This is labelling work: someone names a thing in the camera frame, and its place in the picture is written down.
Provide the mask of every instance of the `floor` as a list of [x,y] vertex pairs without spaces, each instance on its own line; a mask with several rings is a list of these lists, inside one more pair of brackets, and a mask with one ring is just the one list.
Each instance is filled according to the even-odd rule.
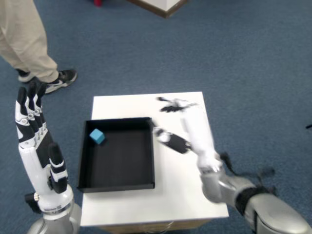
[[[77,81],[44,97],[44,113],[76,189],[82,125],[93,96],[203,91],[215,146],[237,171],[272,166],[281,199],[312,225],[312,1],[190,0],[162,19],[124,0],[36,1],[59,69]],[[23,234],[40,217],[18,153],[17,73],[0,59],[0,234]],[[101,234],[81,228],[81,234]],[[227,219],[171,234],[249,234],[232,208]]]

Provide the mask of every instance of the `black sneaker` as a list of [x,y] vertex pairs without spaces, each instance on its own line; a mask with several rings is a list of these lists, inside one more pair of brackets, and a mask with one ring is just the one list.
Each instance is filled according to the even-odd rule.
[[16,69],[19,73],[19,81],[22,83],[28,83],[31,81],[35,76],[31,72],[25,72],[20,69]]
[[47,89],[45,90],[46,94],[54,92],[55,90],[67,87],[71,85],[77,78],[77,72],[75,70],[65,70],[58,72],[58,78],[51,83],[47,83]]

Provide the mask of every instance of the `white table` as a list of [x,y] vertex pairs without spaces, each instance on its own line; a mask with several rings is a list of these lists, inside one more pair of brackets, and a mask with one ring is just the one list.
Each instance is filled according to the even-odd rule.
[[[205,108],[201,92],[94,97],[92,119],[151,117],[160,127],[185,139],[180,113],[161,113],[166,104],[156,97],[181,98]],[[225,204],[203,195],[196,155],[167,148],[154,139],[154,189],[83,195],[81,226],[118,226],[138,223],[228,217]]]

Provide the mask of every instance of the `white robotic hand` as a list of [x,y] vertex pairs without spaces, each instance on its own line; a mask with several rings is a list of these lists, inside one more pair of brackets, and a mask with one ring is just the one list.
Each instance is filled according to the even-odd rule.
[[[158,100],[169,103],[160,111],[182,113],[182,123],[190,135],[191,149],[198,155],[202,190],[208,200],[225,202],[236,208],[257,234],[312,234],[312,228],[304,218],[265,187],[255,186],[240,176],[226,175],[214,148],[208,120],[199,105],[180,99],[159,97]],[[163,132],[159,134],[158,129],[154,132],[158,140],[163,143],[162,140],[166,139],[170,147],[170,134],[165,134],[161,139]]]
[[46,86],[30,83],[28,92],[19,89],[15,122],[19,153],[35,193],[25,196],[36,213],[43,213],[30,234],[77,233],[81,209],[74,204],[66,165],[59,146],[53,142],[42,113],[41,98]]
[[198,155],[197,166],[201,172],[218,172],[222,162],[215,151],[214,140],[206,115],[202,108],[193,102],[181,99],[168,100],[159,97],[158,100],[168,102],[161,112],[182,112],[182,124],[188,132],[191,149]]

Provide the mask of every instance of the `leg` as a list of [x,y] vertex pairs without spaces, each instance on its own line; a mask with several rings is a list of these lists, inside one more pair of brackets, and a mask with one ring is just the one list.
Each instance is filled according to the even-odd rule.
[[10,47],[8,42],[6,41],[4,34],[0,29],[0,55],[3,57],[5,61],[7,61],[14,69],[20,69],[25,72],[29,72],[26,65],[20,60],[20,58],[16,55],[14,50]]
[[47,54],[47,38],[33,0],[0,0],[0,29],[21,62],[40,81],[59,76]]

